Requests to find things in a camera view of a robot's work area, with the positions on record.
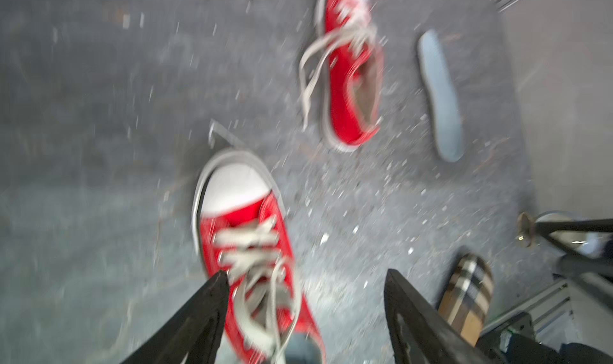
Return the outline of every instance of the sneaker inside lining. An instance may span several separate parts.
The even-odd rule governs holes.
[[[367,125],[372,125],[376,119],[373,118],[373,110],[379,98],[377,77],[375,56],[372,54],[357,68],[351,78],[349,91]]]
[[[287,364],[322,364],[321,351],[308,335],[295,333],[289,339],[285,350]]]

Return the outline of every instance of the canvas sneaker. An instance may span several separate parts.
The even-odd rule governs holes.
[[[311,94],[322,79],[322,136],[339,151],[354,151],[379,130],[383,52],[370,9],[369,0],[318,0],[318,39],[300,60],[303,127],[308,124]],[[318,65],[307,83],[305,64],[320,51]]]
[[[227,272],[225,331],[243,363],[325,364],[295,270],[279,189],[256,155],[227,149],[204,167],[192,232],[209,275]]]

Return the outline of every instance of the foot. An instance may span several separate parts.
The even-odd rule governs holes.
[[[311,94],[322,75],[324,139],[339,151],[354,151],[379,130],[383,53],[370,2],[318,0],[315,15],[319,38],[303,54],[299,70],[304,128]],[[304,66],[318,51],[324,54],[307,84]]]
[[[325,364],[295,272],[283,202],[264,163],[248,151],[216,154],[202,171],[198,207],[195,237],[209,275],[228,274],[225,329],[242,362]]]
[[[493,295],[490,267],[479,256],[466,254],[451,276],[438,313],[474,347]]]

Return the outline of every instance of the black metal bar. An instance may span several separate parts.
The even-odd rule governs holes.
[[[555,231],[613,232],[613,219],[572,222],[536,222],[534,227],[541,235]]]
[[[583,273],[594,272],[613,277],[613,259],[590,259],[583,255],[566,255],[558,262],[560,273],[566,277],[575,277]]]
[[[395,269],[387,271],[384,304],[387,327],[396,364],[410,364],[407,341],[398,317],[414,339],[418,349],[431,364],[489,364],[490,361],[469,345],[424,297]]]
[[[145,344],[123,364],[214,364],[226,322],[227,275],[213,275]]]

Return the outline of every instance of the plaid slipper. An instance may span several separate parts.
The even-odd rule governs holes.
[[[464,255],[451,276],[438,313],[474,347],[493,294],[490,267],[477,255]]]

